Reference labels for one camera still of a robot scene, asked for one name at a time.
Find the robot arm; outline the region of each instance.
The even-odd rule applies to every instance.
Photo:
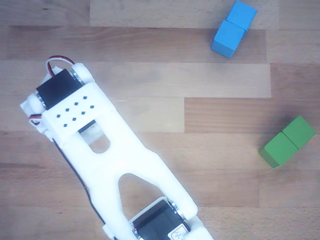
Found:
[[[30,123],[55,142],[89,189],[91,204],[104,221],[103,229],[108,237],[213,240],[197,217],[196,204],[162,159],[140,142],[88,69],[82,63],[70,63],[71,72],[57,67],[52,70],[49,59],[46,63],[49,74],[21,108]],[[89,147],[88,141],[101,136],[101,133],[94,134],[94,128],[110,140],[106,152],[95,153]],[[84,129],[92,132],[90,140],[83,137]],[[127,173],[157,186],[166,196],[130,221],[123,213],[118,187],[120,177]],[[175,225],[155,229],[154,223],[163,222],[163,218]]]

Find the blue cube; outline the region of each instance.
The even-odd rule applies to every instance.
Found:
[[[224,20],[214,37],[211,49],[231,58],[244,34],[244,29]]]
[[[231,11],[226,18],[229,23],[248,31],[252,21],[255,18],[257,10],[240,1],[235,1]]]

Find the label sticker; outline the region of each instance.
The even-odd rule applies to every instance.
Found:
[[[168,237],[170,240],[183,240],[184,236],[188,234],[188,230],[186,229],[185,225],[181,223],[171,232],[169,232]]]

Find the green block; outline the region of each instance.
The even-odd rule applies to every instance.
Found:
[[[276,168],[288,161],[297,151],[298,148],[283,132],[280,132],[267,145],[260,149],[259,154],[272,168]]]
[[[300,115],[282,132],[298,149],[305,145],[316,134],[314,128]]]

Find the wooden floor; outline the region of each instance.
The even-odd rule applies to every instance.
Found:
[[[258,13],[226,59],[210,43],[233,1],[0,2],[1,240],[107,239],[19,107],[51,55],[87,65],[215,240],[320,240],[320,136],[272,171],[258,154],[299,114],[320,132],[320,1],[244,0]],[[130,175],[119,185],[128,218],[161,195]]]

